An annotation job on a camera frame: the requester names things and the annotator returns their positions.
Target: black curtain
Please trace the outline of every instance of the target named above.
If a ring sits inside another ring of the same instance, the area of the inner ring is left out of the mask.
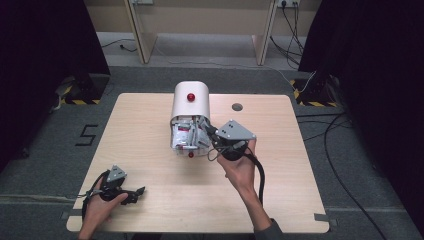
[[[424,235],[424,5],[322,1],[300,71],[338,77],[349,114]]]
[[[0,171],[36,133],[68,76],[110,74],[82,0],[0,4]]]

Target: yellow black hazard tape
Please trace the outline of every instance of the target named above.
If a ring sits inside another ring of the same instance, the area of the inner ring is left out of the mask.
[[[331,93],[328,93],[328,98],[326,99],[312,99],[308,94],[302,94],[298,91],[298,85],[303,86],[307,80],[291,80],[290,84],[293,86],[294,98],[296,99],[297,104],[302,106],[314,106],[314,107],[337,107],[337,104],[332,100]]]

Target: electrical outlet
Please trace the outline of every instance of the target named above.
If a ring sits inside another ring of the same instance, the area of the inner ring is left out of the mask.
[[[299,7],[299,4],[300,4],[300,0],[278,0],[277,6],[281,7],[282,6],[281,3],[283,1],[286,1],[286,8],[294,8],[296,7],[296,3],[297,3],[297,7]]]

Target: red button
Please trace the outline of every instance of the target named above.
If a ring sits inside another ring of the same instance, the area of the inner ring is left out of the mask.
[[[189,94],[187,94],[187,100],[188,100],[189,102],[193,102],[195,98],[196,98],[196,96],[194,96],[194,94],[193,94],[193,93],[189,93]]]

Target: metal bracket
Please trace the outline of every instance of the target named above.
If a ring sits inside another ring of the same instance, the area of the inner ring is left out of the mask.
[[[109,176],[107,177],[107,182],[112,182],[121,178],[125,178],[127,173],[120,169],[117,165],[113,165],[110,170]]]
[[[232,119],[218,129],[216,134],[228,140],[250,140],[256,138],[255,134]]]

